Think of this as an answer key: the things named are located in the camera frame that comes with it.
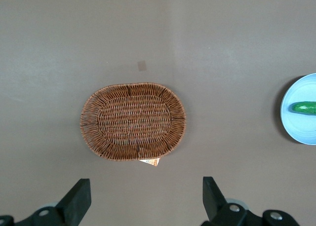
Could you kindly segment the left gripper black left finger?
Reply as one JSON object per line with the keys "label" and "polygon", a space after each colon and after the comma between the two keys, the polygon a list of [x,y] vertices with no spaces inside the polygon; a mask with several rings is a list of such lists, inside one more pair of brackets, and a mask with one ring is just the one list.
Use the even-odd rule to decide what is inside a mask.
{"label": "left gripper black left finger", "polygon": [[78,226],[91,206],[90,179],[80,179],[54,206],[36,210],[22,221],[11,215],[0,217],[2,226]]}

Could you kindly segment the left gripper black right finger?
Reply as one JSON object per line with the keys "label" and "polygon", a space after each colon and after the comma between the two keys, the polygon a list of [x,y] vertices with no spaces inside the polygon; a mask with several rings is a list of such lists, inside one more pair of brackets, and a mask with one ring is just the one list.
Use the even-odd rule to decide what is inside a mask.
{"label": "left gripper black right finger", "polygon": [[228,202],[213,177],[203,177],[203,205],[208,220],[203,226],[297,226],[298,222],[280,210],[266,210],[257,216],[238,202]]}

